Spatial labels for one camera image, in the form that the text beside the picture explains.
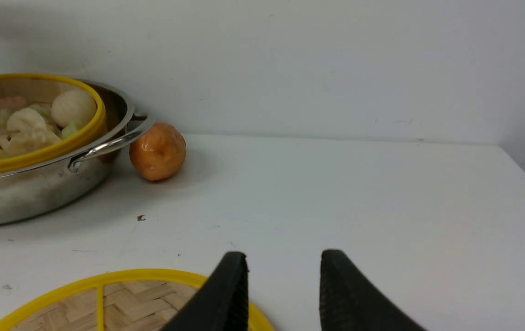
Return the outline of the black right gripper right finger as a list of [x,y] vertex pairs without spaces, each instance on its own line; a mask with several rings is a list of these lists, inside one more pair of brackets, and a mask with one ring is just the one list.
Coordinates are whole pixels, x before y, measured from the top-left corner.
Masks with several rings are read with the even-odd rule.
[[324,331],[424,330],[336,249],[321,255],[320,323]]

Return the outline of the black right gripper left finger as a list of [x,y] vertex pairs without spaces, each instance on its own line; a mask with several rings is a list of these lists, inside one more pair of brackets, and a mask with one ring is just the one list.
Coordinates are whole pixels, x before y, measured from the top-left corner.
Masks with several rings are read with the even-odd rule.
[[246,331],[248,272],[244,253],[225,253],[206,282],[162,330]]

